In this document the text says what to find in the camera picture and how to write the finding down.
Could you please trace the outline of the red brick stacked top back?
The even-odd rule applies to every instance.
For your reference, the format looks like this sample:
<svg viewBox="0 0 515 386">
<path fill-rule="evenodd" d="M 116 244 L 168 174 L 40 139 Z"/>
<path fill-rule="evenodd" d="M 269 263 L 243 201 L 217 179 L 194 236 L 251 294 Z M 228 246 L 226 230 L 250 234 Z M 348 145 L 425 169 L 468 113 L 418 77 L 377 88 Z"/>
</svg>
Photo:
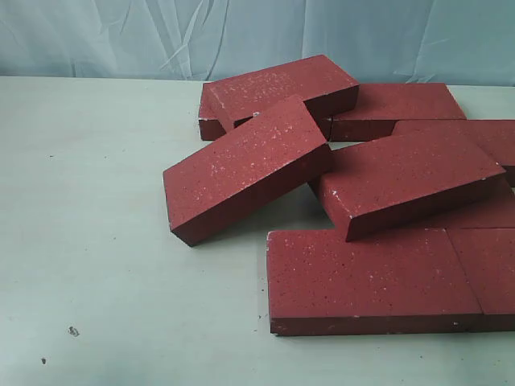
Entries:
<svg viewBox="0 0 515 386">
<path fill-rule="evenodd" d="M 206 104 L 225 131 L 277 102 L 298 96 L 314 119 L 356 106 L 360 83 L 325 55 L 247 72 L 204 85 Z"/>
</svg>

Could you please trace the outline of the red brick front large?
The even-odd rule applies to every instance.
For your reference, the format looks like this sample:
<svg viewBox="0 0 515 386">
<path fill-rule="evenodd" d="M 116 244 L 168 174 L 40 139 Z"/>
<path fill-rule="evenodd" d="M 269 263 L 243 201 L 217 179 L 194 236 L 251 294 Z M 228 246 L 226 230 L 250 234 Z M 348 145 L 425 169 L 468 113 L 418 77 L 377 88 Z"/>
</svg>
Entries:
<svg viewBox="0 0 515 386">
<path fill-rule="evenodd" d="M 266 274 L 278 336 L 462 332 L 482 314 L 443 229 L 272 231 Z"/>
</svg>

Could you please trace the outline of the white backdrop curtain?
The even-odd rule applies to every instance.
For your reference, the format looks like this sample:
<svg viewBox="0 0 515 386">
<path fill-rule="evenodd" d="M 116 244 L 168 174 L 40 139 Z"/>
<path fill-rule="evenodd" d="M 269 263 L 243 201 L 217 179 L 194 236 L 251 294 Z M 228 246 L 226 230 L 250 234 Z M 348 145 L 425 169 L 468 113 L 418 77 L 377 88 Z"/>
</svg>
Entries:
<svg viewBox="0 0 515 386">
<path fill-rule="evenodd" d="M 218 80 L 324 54 L 360 82 L 514 83 L 511 1 L 4 1 L 1 72 Z"/>
</svg>

